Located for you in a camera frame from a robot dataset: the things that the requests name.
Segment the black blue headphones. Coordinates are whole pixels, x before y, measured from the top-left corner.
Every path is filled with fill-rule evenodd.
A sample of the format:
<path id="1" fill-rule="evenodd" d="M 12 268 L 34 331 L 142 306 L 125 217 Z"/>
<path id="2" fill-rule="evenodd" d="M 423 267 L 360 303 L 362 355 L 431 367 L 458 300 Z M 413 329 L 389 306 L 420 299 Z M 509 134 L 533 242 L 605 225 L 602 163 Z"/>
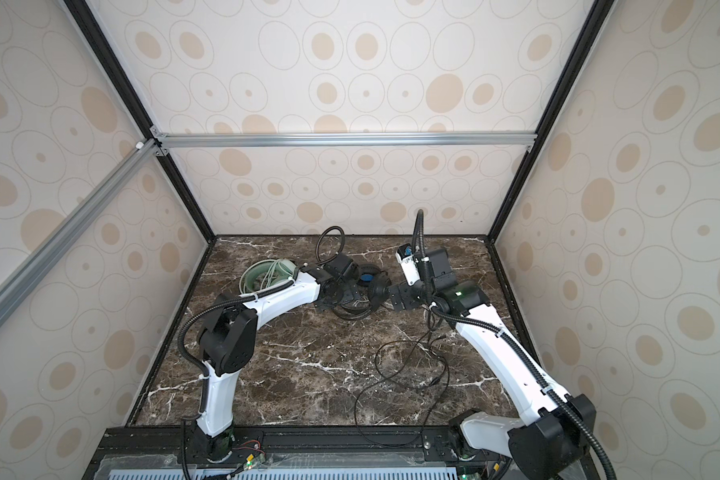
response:
<path id="1" fill-rule="evenodd" d="M 391 280 L 387 271 L 370 263 L 360 264 L 357 270 L 356 281 L 345 290 L 351 298 L 331 308 L 334 315 L 345 321 L 365 319 L 381 307 L 390 309 L 387 302 Z"/>

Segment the mint green headphones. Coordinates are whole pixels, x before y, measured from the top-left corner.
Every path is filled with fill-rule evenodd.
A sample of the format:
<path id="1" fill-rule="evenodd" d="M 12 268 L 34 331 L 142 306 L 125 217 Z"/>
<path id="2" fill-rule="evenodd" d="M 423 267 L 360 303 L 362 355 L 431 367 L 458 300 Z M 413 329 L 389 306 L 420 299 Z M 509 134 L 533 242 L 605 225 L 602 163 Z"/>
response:
<path id="1" fill-rule="evenodd" d="M 288 281 L 295 271 L 296 264 L 288 259 L 261 260 L 244 271 L 238 282 L 238 288 L 243 295 L 252 294 Z"/>

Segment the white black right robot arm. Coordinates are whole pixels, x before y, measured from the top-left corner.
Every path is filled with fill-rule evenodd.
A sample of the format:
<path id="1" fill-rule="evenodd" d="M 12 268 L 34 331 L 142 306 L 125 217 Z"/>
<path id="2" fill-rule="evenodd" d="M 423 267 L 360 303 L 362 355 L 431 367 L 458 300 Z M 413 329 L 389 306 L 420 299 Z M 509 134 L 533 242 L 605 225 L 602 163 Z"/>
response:
<path id="1" fill-rule="evenodd" d="M 572 396 L 528 354 L 477 283 L 457 279 L 446 250 L 426 248 L 422 211 L 411 241 L 398 248 L 396 259 L 405 280 L 391 290 L 394 308 L 423 307 L 429 316 L 447 322 L 479 353 L 517 411 L 516 418 L 465 415 L 457 421 L 456 433 L 466 447 L 511 458 L 529 479 L 555 478 L 592 452 L 605 477 L 615 478 L 593 432 L 593 403 L 584 394 Z"/>

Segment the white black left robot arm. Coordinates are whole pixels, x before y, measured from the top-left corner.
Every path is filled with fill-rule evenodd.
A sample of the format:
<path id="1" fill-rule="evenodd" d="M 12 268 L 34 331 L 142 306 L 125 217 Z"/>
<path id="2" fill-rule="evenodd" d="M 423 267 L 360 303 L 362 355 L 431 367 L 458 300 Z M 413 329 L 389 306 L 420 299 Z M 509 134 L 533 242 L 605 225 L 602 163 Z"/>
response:
<path id="1" fill-rule="evenodd" d="M 274 261 L 266 270 L 270 280 L 255 280 L 249 292 L 237 296 L 218 296 L 177 334 L 179 353 L 200 370 L 202 392 L 191 444 L 207 460 L 219 463 L 232 453 L 235 390 L 240 371 L 253 357 L 258 330 L 303 305 L 334 309 L 362 298 L 361 267 L 343 253 L 343 229 L 327 231 L 339 234 L 338 251 L 331 257 L 301 265 Z"/>

